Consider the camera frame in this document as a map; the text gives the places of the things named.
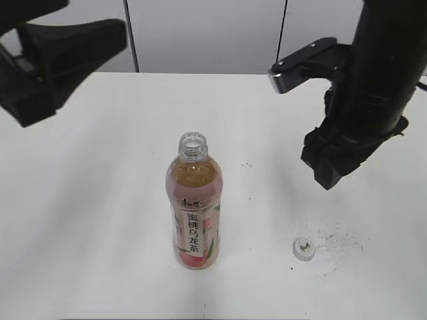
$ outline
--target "bottle opening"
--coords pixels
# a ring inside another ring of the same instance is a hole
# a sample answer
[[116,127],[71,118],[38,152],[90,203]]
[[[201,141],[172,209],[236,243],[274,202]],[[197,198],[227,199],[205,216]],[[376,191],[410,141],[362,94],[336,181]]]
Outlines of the bottle opening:
[[186,133],[179,141],[178,153],[184,161],[202,161],[207,157],[206,138],[198,132]]

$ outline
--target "wall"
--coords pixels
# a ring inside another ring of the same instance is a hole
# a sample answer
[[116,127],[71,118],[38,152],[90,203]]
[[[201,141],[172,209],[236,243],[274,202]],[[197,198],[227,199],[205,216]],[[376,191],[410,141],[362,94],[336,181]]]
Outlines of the wall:
[[[280,57],[322,37],[351,43],[362,0],[288,0]],[[285,0],[70,0],[32,22],[46,25],[126,20],[131,46],[100,71],[265,74],[276,60]],[[13,54],[14,32],[1,38]]]

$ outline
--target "table surface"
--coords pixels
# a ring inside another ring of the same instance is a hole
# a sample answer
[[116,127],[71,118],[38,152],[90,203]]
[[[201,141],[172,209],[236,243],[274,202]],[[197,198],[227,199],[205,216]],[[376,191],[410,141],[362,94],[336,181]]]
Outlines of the table surface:
[[[405,137],[325,191],[300,153],[327,88],[96,73],[30,128],[1,112],[1,318],[427,319],[427,94]],[[186,131],[224,174],[222,248],[203,271],[173,256],[164,187]]]

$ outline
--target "robotic arm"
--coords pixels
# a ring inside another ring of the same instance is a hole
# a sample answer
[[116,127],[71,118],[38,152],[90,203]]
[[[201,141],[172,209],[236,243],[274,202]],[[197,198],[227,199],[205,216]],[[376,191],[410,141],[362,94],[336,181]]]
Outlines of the robotic arm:
[[427,1],[364,0],[352,45],[323,38],[278,61],[278,93],[309,78],[332,83],[326,117],[306,135],[302,160],[331,189],[408,126],[402,116],[427,64]]
[[126,48],[125,23],[110,19],[64,27],[26,23],[69,0],[0,3],[0,36],[15,29],[22,55],[0,45],[0,105],[26,127],[56,113],[79,84]]

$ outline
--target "black cable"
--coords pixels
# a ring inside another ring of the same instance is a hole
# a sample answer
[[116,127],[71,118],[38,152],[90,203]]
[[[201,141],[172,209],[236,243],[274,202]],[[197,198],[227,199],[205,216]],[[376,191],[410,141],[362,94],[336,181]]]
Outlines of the black cable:
[[286,10],[288,10],[288,0],[285,0],[285,9],[283,10],[282,28],[280,29],[280,38],[278,45],[278,54],[276,55],[276,63],[279,61],[280,47],[282,46],[283,29],[285,27]]
[[131,15],[129,13],[129,5],[127,3],[127,0],[123,0],[123,6],[125,7],[126,25],[127,25],[127,32],[129,33],[129,42],[132,50],[133,65],[135,67],[135,72],[139,73],[138,56],[136,54],[135,41],[133,40]]
[[427,91],[427,85],[423,82],[418,82],[416,86],[421,90]]

